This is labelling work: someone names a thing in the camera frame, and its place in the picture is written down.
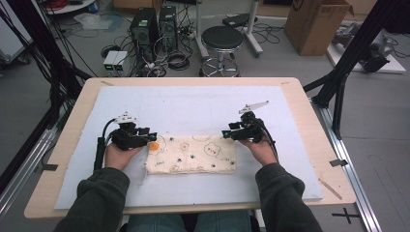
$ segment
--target wooden board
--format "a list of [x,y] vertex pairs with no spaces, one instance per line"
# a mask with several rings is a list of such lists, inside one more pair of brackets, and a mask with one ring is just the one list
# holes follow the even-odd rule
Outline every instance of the wooden board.
[[[81,131],[94,107],[103,86],[279,86],[288,102],[298,132],[302,137],[313,170],[319,179],[323,199],[307,202],[308,205],[350,204],[356,201],[340,166],[332,167],[329,161],[336,154],[323,131],[316,114],[298,79],[292,77],[241,77],[241,78],[92,78],[89,79],[75,104],[48,163],[58,164],[56,171],[44,172],[24,211],[27,218],[60,218],[68,210],[55,210],[54,206],[63,185],[65,171],[79,141]],[[217,210],[257,209],[259,204],[208,204],[169,207],[129,207],[124,214],[153,214],[167,212],[199,212]]]

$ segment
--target black metal frame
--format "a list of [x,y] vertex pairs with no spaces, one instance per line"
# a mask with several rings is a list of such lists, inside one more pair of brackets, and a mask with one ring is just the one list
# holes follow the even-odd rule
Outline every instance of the black metal frame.
[[[7,2],[30,37],[33,39],[33,44],[35,44],[49,65],[51,107],[30,134],[13,160],[9,163],[6,170],[1,174],[0,195],[3,194],[17,170],[27,159],[30,151],[36,145],[44,130],[51,128],[57,123],[60,118],[60,107],[63,102],[67,99],[73,101],[77,99],[82,86],[76,77],[78,76],[84,80],[91,77],[90,74],[83,72],[74,64],[65,59],[59,46],[44,24],[43,19],[39,15],[31,0],[7,0]],[[5,16],[5,13],[3,13],[1,9],[0,15],[2,18]],[[19,32],[16,32],[13,28],[11,29],[15,32],[21,43],[25,45],[32,54],[34,54],[32,47],[28,46],[27,43],[18,35]],[[62,89],[66,90],[67,96],[61,95]]]
[[347,77],[403,1],[405,0],[378,0],[335,68],[322,78],[304,86],[305,92],[308,92],[323,85],[319,94],[312,98],[313,103],[322,108],[327,108],[329,101],[336,95],[332,129],[337,139],[341,139],[340,119]]

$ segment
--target person's left hand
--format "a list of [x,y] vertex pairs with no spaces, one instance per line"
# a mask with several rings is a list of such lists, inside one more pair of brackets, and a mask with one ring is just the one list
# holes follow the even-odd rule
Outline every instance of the person's left hand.
[[105,150],[105,167],[112,167],[122,171],[130,163],[133,156],[138,154],[143,148],[144,147],[139,147],[128,151],[123,151],[114,143],[111,143]]

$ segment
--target jeans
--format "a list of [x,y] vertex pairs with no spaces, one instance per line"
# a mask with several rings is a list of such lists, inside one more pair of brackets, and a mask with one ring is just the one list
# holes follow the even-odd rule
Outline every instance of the jeans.
[[[127,232],[181,232],[186,231],[179,214],[130,216]],[[250,231],[248,211],[200,213],[195,232]]]

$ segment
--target person's right hand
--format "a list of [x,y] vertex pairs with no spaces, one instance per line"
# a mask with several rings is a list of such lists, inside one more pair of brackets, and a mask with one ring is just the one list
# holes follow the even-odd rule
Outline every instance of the person's right hand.
[[262,164],[262,166],[278,162],[274,150],[265,137],[258,143],[248,140],[240,140],[239,142],[250,149],[253,156]]

